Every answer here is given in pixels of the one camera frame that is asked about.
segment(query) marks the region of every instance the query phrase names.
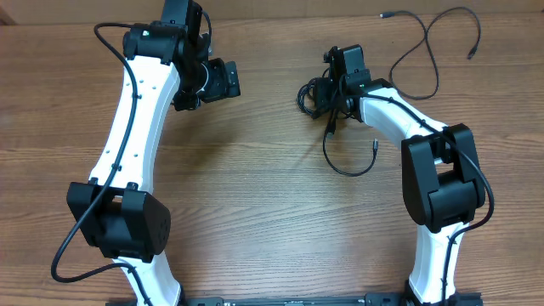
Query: wooden wall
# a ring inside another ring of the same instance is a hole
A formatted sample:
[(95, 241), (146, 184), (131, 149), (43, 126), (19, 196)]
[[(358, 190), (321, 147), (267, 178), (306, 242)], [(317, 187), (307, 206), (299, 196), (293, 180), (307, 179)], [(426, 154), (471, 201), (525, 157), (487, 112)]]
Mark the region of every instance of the wooden wall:
[[(199, 0), (214, 20), (373, 15), (409, 9), (435, 14), (467, 5), (478, 13), (529, 13), (544, 9), (544, 0)], [(163, 0), (0, 0), (19, 25), (157, 20)]]

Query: wooden surface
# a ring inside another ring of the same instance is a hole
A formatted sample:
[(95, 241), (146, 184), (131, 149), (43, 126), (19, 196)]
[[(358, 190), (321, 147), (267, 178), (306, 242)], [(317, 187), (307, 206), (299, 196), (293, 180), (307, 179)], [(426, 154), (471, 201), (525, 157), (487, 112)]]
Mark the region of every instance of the wooden surface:
[[(197, 0), (215, 20), (376, 16), (409, 9), (438, 14), (466, 5), (478, 13), (536, 13), (544, 0)], [(0, 0), (18, 25), (58, 25), (105, 21), (150, 21), (161, 16), (164, 0)]]
[[(486, 305), (544, 298), (544, 16), (481, 15), (479, 51), (465, 15), (430, 34), (441, 87), (413, 104), (464, 122), (496, 196), (496, 213), (462, 243), (456, 285)], [(431, 16), (425, 16), (427, 22)], [(235, 60), (242, 96), (170, 111), (156, 157), (155, 196), (172, 212), (167, 255), (190, 297), (266, 298), (400, 291), (416, 226), (401, 195), (400, 152), (355, 121), (339, 125), (331, 158), (366, 167), (345, 178), (320, 147), (325, 118), (294, 101), (332, 46), (360, 43), (373, 77), (422, 36), (414, 20), (375, 17), (214, 23), (216, 55)], [(119, 47), (122, 31), (105, 31)], [(133, 294), (121, 271), (58, 284), (49, 265), (74, 224), (71, 181), (97, 161), (122, 87), (117, 59), (92, 26), (0, 28), (0, 304), (103, 305)], [(423, 50), (396, 71), (407, 92), (434, 88)], [(480, 209), (477, 218), (485, 214)], [(109, 263), (78, 234), (60, 263), (75, 275)]]

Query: cable end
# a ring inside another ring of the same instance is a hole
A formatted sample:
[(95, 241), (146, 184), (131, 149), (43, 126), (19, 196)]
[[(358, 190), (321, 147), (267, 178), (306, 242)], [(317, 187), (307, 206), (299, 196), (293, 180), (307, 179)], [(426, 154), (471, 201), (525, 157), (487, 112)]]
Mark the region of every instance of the cable end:
[(393, 17), (393, 16), (394, 16), (393, 12), (384, 12), (384, 13), (380, 14), (380, 18), (382, 18), (382, 19)]
[(476, 51), (478, 51), (478, 47), (474, 46), (473, 48), (471, 48), (470, 52), (468, 53), (467, 60), (471, 60), (476, 54)]

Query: white leg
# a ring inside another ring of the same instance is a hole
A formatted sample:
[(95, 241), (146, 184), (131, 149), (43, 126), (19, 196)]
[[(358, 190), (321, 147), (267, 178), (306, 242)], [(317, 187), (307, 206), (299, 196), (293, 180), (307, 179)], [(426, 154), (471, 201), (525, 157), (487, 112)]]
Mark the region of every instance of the white leg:
[[(181, 285), (173, 278), (165, 252), (154, 256), (151, 263), (143, 263), (141, 260), (134, 258), (118, 258), (113, 261), (115, 263), (129, 263), (136, 268), (138, 276), (144, 285), (145, 293), (150, 298), (153, 306), (178, 305)], [(139, 292), (133, 275), (129, 274), (125, 268), (122, 268), (122, 270), (136, 293), (136, 297), (138, 297), (138, 306), (145, 306), (144, 298)]]
[[(417, 227), (416, 264), (410, 274), (410, 287), (421, 303), (437, 303), (442, 299), (442, 277), (449, 237), (468, 224), (458, 223), (444, 227), (438, 234), (431, 233), (426, 226)], [(456, 292), (453, 276), (457, 254), (463, 234), (456, 238), (451, 248), (450, 267), (446, 287), (446, 298)]]

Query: wooden table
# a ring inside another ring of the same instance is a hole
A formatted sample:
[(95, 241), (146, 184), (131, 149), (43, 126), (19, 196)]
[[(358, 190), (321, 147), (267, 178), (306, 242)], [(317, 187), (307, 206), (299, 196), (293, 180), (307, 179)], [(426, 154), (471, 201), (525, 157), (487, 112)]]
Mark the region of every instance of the wooden table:
[[(471, 61), (473, 20), (455, 15), (433, 28), (440, 91), (413, 104), (472, 129), (495, 191), (494, 218), (462, 243), (457, 287), (482, 292), (486, 305), (542, 305), (544, 16), (480, 17)], [(120, 48), (122, 31), (104, 33)], [(242, 96), (170, 111), (155, 166), (155, 196), (173, 220), (168, 259), (190, 297), (402, 290), (416, 226), (402, 200), (400, 152), (378, 131), (342, 123), (329, 149), (341, 167), (366, 167), (371, 140), (381, 142), (370, 173), (337, 175), (320, 147), (326, 118), (312, 121), (295, 97), (325, 69), (322, 54), (334, 45), (361, 44), (378, 78), (421, 37), (408, 17), (214, 23), (216, 55), (236, 61)], [(423, 49), (395, 76), (409, 93), (434, 88)], [(87, 180), (121, 87), (122, 68), (91, 25), (0, 27), (0, 304), (103, 305), (133, 296), (118, 270), (70, 285), (49, 274), (74, 223), (68, 184)], [(78, 234), (59, 272), (107, 263)]]

